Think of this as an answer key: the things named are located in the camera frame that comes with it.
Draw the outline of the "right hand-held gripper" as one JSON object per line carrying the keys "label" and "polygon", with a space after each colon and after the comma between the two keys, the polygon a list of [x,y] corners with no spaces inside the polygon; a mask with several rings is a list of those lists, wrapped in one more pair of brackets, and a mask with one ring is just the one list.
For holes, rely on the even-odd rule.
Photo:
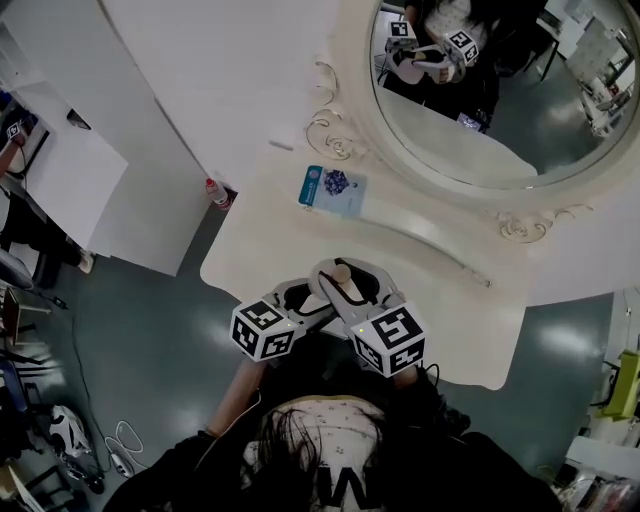
{"label": "right hand-held gripper", "polygon": [[336,280],[320,272],[318,282],[339,317],[349,326],[355,352],[383,376],[394,376],[424,360],[426,324],[390,274],[355,258],[335,258],[335,270],[350,275]]}

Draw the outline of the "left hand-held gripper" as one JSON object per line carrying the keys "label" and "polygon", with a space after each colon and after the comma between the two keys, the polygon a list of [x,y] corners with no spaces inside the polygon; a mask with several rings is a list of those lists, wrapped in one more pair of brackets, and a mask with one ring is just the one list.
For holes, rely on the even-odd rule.
{"label": "left hand-held gripper", "polygon": [[[260,299],[233,309],[229,336],[252,361],[288,355],[308,332],[319,332],[338,318],[330,301],[310,298],[307,278],[284,281]],[[292,309],[292,319],[283,308]]]}

